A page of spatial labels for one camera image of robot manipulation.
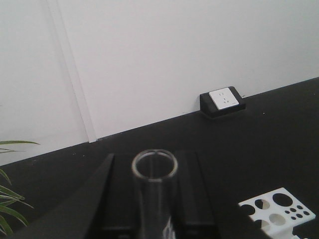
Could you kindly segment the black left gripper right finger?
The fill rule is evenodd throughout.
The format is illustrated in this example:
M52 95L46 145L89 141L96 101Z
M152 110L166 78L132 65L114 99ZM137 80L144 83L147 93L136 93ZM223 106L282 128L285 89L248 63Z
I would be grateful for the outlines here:
M175 204L179 239L266 239L247 210L238 205L236 181L202 152L177 150L178 195Z

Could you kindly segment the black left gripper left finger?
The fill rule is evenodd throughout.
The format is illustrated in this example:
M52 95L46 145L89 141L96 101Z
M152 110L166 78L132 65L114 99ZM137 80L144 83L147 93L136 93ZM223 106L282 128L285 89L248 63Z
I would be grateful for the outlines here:
M136 218L130 154L109 154L94 174L16 239L132 239Z

